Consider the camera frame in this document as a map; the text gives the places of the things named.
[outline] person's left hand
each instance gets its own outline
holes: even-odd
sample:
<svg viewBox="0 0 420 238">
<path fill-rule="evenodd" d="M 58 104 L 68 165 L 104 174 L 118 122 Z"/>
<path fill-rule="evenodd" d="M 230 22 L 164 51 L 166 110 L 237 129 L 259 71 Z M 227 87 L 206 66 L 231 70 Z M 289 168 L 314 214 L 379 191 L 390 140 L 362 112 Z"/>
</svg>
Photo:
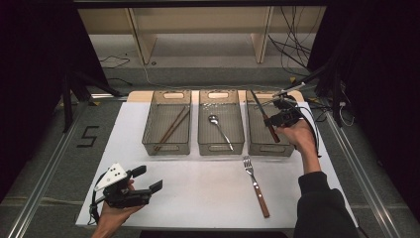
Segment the person's left hand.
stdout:
<svg viewBox="0 0 420 238">
<path fill-rule="evenodd" d="M 129 180 L 129 190 L 134 190 L 133 182 L 134 181 L 132 179 Z M 133 213 L 142 209 L 143 207 L 144 205 L 126 207 L 123 209 L 114 208 L 110 207 L 108 203 L 104 201 L 99 223 L 92 235 L 92 238 L 111 237 Z"/>
</svg>

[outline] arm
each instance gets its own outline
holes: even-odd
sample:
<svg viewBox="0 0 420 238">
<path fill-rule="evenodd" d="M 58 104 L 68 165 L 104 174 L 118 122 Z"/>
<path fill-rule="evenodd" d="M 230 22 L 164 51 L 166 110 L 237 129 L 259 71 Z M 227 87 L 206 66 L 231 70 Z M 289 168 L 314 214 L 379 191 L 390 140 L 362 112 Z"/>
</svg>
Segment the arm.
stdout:
<svg viewBox="0 0 420 238">
<path fill-rule="evenodd" d="M 343 195 L 330 189 L 327 176 L 322 173 L 315 149 L 315 139 L 305 120 L 289 128 L 278 127 L 302 156 L 304 175 L 299 178 L 302 196 L 297 204 L 294 237 L 359 237 Z"/>
<path fill-rule="evenodd" d="M 129 181 L 129 190 L 134 190 L 133 180 Z M 92 235 L 92 238 L 109 238 L 112 237 L 120 226 L 126 222 L 131 214 L 140 210 L 144 206 L 126 207 L 123 209 L 113 208 L 104 201 L 99 223 Z"/>
</svg>

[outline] spoon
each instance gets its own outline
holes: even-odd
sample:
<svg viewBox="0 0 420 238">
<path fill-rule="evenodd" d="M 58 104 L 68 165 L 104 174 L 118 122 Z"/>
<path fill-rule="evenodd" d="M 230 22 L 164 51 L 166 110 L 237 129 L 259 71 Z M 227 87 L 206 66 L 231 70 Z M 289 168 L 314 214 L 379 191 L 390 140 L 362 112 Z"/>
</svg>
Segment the spoon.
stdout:
<svg viewBox="0 0 420 238">
<path fill-rule="evenodd" d="M 214 125 L 217 126 L 217 128 L 219 129 L 220 133 L 222 134 L 222 136 L 225 138 L 226 142 L 229 143 L 229 147 L 231 148 L 231 151 L 234 150 L 234 148 L 232 147 L 231 142 L 229 141 L 228 137 L 225 135 L 225 133 L 223 133 L 222 128 L 220 128 L 219 126 L 219 118 L 216 115 L 210 115 L 209 116 L 209 121 L 210 123 L 213 123 Z"/>
</svg>

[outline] fork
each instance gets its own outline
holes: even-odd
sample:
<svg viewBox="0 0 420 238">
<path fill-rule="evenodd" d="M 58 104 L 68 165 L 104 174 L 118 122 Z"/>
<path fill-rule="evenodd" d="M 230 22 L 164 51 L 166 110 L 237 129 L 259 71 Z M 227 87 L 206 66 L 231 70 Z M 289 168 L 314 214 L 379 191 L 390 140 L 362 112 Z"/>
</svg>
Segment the fork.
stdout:
<svg viewBox="0 0 420 238">
<path fill-rule="evenodd" d="M 269 217 L 268 208 L 266 207 L 265 200 L 263 199 L 263 194 L 260 189 L 260 186 L 257 183 L 256 178 L 254 177 L 254 168 L 253 168 L 253 165 L 251 164 L 250 156 L 244 156 L 244 166 L 245 166 L 245 171 L 251 176 L 251 179 L 253 180 L 253 186 L 254 186 L 254 189 L 256 190 L 260 207 L 262 208 L 262 215 L 263 217 L 267 218 Z"/>
</svg>

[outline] hand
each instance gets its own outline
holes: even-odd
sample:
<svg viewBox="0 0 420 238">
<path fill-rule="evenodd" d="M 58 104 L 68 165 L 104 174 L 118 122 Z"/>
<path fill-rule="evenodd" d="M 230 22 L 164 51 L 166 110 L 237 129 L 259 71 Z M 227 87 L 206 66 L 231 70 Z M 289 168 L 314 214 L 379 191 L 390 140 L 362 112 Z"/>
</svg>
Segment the hand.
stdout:
<svg viewBox="0 0 420 238">
<path fill-rule="evenodd" d="M 133 180 L 129 180 L 128 189 L 134 190 Z M 102 206 L 102 212 L 99 219 L 99 224 L 96 227 L 92 238 L 104 238 L 112 237 L 117 232 L 118 228 L 126 222 L 126 220 L 136 211 L 142 209 L 144 205 L 126 207 L 123 209 L 110 207 L 107 202 L 104 201 Z"/>
<path fill-rule="evenodd" d="M 302 155 L 303 171 L 305 174 L 321 171 L 315 147 L 315 138 L 308 123 L 300 119 L 291 127 L 277 127 L 275 133 L 284 134 Z"/>
</svg>

